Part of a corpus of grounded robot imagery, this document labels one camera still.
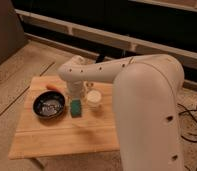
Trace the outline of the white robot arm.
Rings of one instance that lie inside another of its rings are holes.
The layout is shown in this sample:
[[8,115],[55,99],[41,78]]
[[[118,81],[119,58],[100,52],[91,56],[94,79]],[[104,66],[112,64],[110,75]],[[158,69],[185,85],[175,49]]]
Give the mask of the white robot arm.
[[184,171],[177,94],[180,62],[166,54],[84,65],[75,56],[58,74],[77,97],[84,81],[113,85],[112,104],[124,171]]

